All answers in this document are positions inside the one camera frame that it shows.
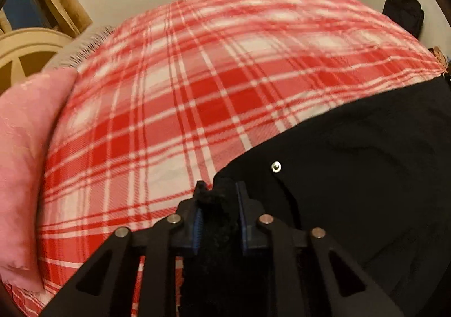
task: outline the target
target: bed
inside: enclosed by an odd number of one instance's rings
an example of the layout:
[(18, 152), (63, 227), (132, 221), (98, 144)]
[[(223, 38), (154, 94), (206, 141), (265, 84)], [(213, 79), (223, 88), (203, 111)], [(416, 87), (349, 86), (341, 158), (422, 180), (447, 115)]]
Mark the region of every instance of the bed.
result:
[(155, 224), (248, 149), (443, 72), (414, 37), (355, 0), (177, 1), (124, 22), (77, 70), (38, 209), (44, 290), (6, 285), (26, 316), (117, 227)]

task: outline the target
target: pink pillow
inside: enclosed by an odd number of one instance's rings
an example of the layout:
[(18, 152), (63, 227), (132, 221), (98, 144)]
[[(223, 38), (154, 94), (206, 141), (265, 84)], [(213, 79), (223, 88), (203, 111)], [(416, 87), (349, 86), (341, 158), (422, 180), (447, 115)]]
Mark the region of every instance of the pink pillow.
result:
[(48, 142), (77, 76), (43, 71), (0, 96), (0, 277), (28, 291), (42, 290), (35, 219)]

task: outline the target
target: black fabric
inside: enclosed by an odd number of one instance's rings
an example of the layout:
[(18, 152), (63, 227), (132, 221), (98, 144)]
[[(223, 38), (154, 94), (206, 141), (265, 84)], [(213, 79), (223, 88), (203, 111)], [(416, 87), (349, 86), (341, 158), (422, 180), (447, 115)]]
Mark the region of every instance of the black fabric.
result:
[(416, 317), (451, 316), (451, 265), (448, 265), (440, 283), (420, 313)]
[(269, 259), (243, 258), (235, 182), (201, 193), (204, 231), (197, 257), (184, 259), (180, 317), (264, 317)]
[(385, 0), (382, 13), (414, 37), (420, 36), (425, 13), (418, 0)]
[(450, 133), (451, 92), (439, 77), (300, 123), (232, 161), (214, 184), (244, 180), (267, 213), (326, 229), (411, 317), (451, 260)]

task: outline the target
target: metal rivet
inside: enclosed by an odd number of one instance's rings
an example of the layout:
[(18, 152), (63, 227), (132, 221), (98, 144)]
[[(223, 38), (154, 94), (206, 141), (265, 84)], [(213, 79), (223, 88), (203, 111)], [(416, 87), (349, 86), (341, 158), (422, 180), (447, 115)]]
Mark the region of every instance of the metal rivet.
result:
[(326, 236), (326, 231), (323, 228), (313, 228), (312, 236), (320, 240), (321, 238), (324, 238)]
[(260, 220), (260, 223), (263, 224), (271, 224), (274, 221), (274, 218), (269, 214), (263, 214), (258, 220)]
[(274, 173), (279, 173), (280, 170), (282, 169), (282, 165), (280, 164), (280, 162), (274, 162), (274, 163), (271, 165), (271, 169), (272, 169), (272, 171), (273, 171)]
[(168, 216), (168, 222), (171, 224), (177, 224), (178, 222), (180, 222), (182, 220), (182, 217), (178, 214), (171, 214), (170, 216)]
[(119, 227), (114, 231), (114, 235), (119, 238), (124, 238), (129, 233), (129, 229), (126, 227)]

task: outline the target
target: black bag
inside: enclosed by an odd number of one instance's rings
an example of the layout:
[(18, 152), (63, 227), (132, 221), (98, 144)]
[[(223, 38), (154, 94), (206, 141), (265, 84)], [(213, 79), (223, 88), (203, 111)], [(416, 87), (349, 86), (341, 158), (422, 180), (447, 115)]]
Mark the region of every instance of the black bag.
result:
[(382, 13), (416, 38), (420, 36), (425, 13), (418, 0), (386, 0)]

